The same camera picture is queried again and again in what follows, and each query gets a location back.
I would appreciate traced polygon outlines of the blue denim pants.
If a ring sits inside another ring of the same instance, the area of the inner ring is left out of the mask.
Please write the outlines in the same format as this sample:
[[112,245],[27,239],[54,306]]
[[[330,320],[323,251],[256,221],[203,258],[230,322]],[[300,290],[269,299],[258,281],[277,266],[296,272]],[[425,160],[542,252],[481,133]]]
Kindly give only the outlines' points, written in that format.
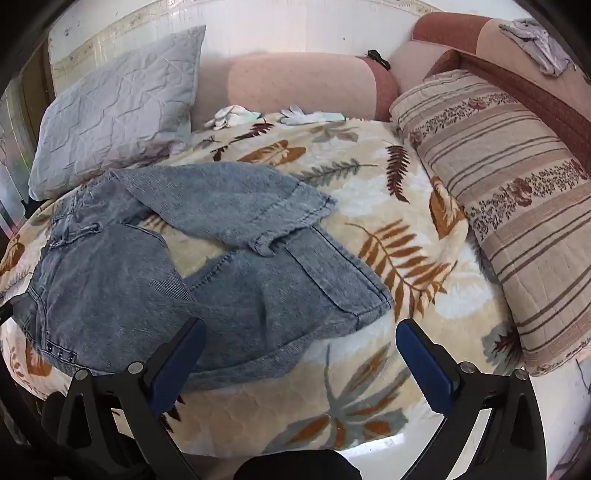
[[119,372],[197,318],[205,348],[190,388],[286,375],[312,343],[393,305],[322,228],[333,210],[331,196],[269,166],[107,172],[56,203],[32,278],[10,301],[14,321],[67,374]]

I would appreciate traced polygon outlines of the striped floral beige pillow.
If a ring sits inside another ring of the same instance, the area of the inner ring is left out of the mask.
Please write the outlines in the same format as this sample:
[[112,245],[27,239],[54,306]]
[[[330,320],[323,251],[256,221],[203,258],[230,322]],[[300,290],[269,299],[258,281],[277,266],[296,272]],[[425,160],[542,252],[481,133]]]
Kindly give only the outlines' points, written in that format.
[[465,70],[391,107],[401,135],[463,207],[536,376],[590,343],[590,179],[537,115]]

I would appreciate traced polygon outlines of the grey quilted pillow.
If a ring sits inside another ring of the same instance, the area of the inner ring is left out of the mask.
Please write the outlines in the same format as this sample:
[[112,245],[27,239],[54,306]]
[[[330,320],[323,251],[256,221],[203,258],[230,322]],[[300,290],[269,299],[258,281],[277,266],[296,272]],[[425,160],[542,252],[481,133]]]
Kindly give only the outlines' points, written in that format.
[[187,145],[205,33],[197,26],[127,51],[58,95],[42,117],[30,198],[59,197]]

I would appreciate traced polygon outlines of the white glove left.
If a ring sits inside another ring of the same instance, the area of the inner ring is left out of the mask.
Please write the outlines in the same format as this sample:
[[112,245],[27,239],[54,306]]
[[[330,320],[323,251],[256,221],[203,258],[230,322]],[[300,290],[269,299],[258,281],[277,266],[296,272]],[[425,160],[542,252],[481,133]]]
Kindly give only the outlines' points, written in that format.
[[211,119],[204,123],[204,128],[218,131],[256,121],[260,116],[259,112],[250,111],[240,105],[230,105],[218,110]]

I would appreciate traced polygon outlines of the white glove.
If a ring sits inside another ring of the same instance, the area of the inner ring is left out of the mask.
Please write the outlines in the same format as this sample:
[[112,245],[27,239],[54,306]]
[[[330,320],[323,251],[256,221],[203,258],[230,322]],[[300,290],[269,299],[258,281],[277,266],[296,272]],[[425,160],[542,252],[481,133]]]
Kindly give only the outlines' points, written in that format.
[[218,110],[211,119],[204,123],[204,128],[218,131],[256,121],[260,116],[259,112],[250,111],[240,105],[230,105]]
[[346,120],[346,117],[342,113],[322,111],[305,113],[297,105],[291,105],[287,109],[281,110],[280,114],[280,123],[287,126],[342,122]]

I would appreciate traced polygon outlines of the white glove right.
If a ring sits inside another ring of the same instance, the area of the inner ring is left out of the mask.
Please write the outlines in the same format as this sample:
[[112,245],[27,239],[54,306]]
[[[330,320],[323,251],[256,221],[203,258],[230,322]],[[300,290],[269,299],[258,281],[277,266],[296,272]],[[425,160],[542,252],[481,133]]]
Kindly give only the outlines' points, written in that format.
[[280,114],[280,123],[287,126],[342,122],[346,120],[346,117],[342,113],[322,111],[305,113],[297,105],[291,105],[287,109],[281,110]]

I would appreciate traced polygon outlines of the grey cloth on backrest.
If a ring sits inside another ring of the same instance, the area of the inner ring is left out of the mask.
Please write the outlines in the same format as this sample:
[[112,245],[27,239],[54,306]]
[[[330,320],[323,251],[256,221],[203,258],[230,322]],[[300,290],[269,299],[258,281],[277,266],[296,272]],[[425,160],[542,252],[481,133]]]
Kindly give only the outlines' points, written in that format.
[[535,19],[502,22],[499,29],[539,66],[546,76],[561,76],[572,63],[569,54]]

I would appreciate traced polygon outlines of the pink bolster cushion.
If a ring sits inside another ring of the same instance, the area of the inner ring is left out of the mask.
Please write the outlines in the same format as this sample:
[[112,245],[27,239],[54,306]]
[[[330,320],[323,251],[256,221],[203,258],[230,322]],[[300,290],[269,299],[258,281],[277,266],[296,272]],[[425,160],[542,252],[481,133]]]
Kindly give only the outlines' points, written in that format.
[[200,64],[191,129],[204,128],[222,108],[239,105],[263,114],[290,106],[305,113],[337,112],[387,121],[398,97],[394,76],[377,61],[328,53],[265,53]]

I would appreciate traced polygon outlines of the small black object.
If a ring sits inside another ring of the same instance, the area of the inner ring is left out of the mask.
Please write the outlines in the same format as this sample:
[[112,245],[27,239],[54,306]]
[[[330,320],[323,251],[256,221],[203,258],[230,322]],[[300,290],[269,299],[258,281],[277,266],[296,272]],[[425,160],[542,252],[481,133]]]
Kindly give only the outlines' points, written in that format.
[[377,62],[377,64],[380,64],[383,68],[385,68],[387,71],[390,71],[392,69],[391,64],[388,60],[386,60],[378,50],[376,49],[370,49],[367,51],[367,57],[372,59],[373,61]]

